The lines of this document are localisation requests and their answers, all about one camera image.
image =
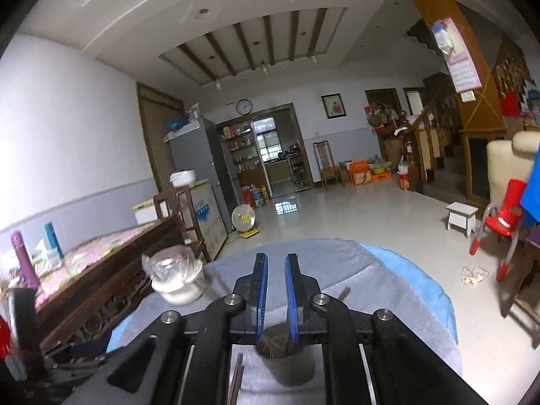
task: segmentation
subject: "blue gripper pad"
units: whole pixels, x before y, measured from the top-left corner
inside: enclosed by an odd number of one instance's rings
[[[266,288],[268,287],[268,257],[263,259],[263,272],[259,284],[259,300],[257,302],[257,324],[255,326],[255,340],[259,342],[265,328]]]
[[[296,303],[293,273],[291,271],[291,261],[289,256],[285,258],[285,287],[287,288],[287,318],[291,329],[291,338],[293,342],[298,342],[298,305]]]

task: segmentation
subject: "calendar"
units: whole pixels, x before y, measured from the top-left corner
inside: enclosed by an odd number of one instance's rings
[[[465,41],[463,41],[463,37],[454,24],[454,21],[452,18],[445,18],[442,21],[442,24],[445,26],[454,45],[452,53],[450,55],[445,55],[444,59],[448,66],[456,93],[463,93],[464,91],[481,88],[482,83],[480,82],[469,49],[467,48]]]

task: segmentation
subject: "white tile floor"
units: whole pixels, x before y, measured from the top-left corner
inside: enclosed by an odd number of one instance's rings
[[[396,251],[422,268],[452,299],[466,382],[490,405],[515,405],[540,371],[540,349],[532,348],[530,333],[518,323],[529,324],[519,309],[512,308],[507,319],[499,313],[512,273],[502,284],[495,275],[509,241],[497,244],[495,236],[485,234],[479,251],[470,256],[472,238],[446,230],[446,205],[399,190],[390,181],[346,188],[332,185],[327,193],[322,188],[307,190],[257,209],[260,233],[231,241],[221,256],[309,238],[352,239]],[[464,285],[462,268],[474,265],[487,269],[490,276],[476,286]]]

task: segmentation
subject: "white stool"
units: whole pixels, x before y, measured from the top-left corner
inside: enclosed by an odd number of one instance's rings
[[[470,236],[471,232],[476,231],[476,212],[478,211],[476,207],[453,202],[446,208],[448,209],[447,230],[450,230],[450,225],[456,225],[465,229],[467,237]]]

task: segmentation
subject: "wooden pillar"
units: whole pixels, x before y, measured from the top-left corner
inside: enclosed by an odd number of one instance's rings
[[[466,161],[467,198],[472,203],[486,204],[487,197],[483,189],[487,184],[487,163],[484,166],[483,161],[476,156],[477,154],[473,154],[474,157],[471,157],[469,151],[471,145],[469,145],[468,139],[470,136],[472,139],[490,141],[494,138],[504,136],[506,127],[501,114],[495,79],[482,54],[476,35],[469,26],[469,23],[467,23],[465,16],[461,13],[455,0],[412,0],[412,2],[430,28],[438,20],[446,17],[452,18],[469,49],[476,71],[480,77],[482,87],[474,90],[475,101],[463,102],[460,94],[456,94],[456,97],[463,123],[462,136]]]

